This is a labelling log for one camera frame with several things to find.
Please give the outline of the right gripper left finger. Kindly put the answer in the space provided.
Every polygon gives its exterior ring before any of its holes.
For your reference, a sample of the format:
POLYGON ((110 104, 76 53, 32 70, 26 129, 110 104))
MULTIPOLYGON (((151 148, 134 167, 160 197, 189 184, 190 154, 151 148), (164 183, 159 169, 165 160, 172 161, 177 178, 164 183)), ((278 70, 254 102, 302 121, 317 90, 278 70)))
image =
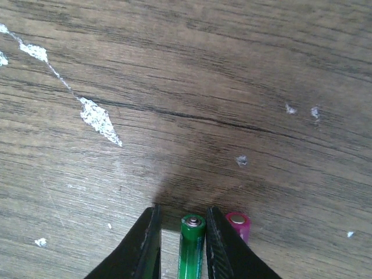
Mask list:
POLYGON ((161 224, 160 206, 146 208, 117 248, 86 277, 96 279, 161 278, 161 224))

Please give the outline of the purple pink AA battery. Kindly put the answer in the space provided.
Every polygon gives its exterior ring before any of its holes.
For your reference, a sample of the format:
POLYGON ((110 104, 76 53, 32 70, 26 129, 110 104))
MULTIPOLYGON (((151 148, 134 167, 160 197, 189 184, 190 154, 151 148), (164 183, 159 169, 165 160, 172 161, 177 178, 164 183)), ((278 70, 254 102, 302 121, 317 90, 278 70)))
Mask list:
POLYGON ((230 212, 226 214, 226 219, 247 244, 251 230, 251 220, 249 217, 240 212, 230 212))

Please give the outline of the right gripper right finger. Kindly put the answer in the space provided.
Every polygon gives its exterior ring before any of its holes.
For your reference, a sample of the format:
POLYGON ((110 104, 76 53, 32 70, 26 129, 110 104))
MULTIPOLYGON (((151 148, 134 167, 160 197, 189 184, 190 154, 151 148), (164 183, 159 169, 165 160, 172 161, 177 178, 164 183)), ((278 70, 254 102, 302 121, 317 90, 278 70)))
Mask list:
POLYGON ((280 279, 238 235, 216 206, 206 212, 206 257, 212 279, 280 279))

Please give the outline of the green AA battery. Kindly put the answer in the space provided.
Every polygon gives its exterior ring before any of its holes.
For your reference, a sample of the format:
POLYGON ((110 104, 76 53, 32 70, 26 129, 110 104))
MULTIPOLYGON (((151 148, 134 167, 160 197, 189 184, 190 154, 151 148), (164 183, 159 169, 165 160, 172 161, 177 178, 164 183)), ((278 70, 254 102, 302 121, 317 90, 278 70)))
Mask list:
POLYGON ((181 219, 178 278, 199 279, 202 272, 206 222, 197 214, 181 219))

